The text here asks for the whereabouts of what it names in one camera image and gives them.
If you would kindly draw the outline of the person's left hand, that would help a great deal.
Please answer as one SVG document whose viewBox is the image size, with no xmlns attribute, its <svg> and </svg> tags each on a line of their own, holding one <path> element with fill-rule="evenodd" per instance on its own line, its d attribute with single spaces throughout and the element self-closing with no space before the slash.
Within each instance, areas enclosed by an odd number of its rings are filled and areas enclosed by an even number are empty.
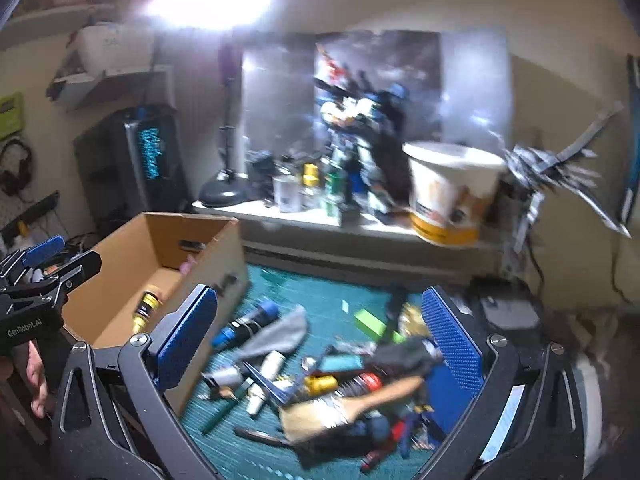
<svg viewBox="0 0 640 480">
<path fill-rule="evenodd" d="M 49 388 L 40 353 L 33 341 L 28 343 L 26 378 L 32 388 L 32 403 L 30 404 L 32 414 L 39 419 L 44 419 Z"/>
</svg>

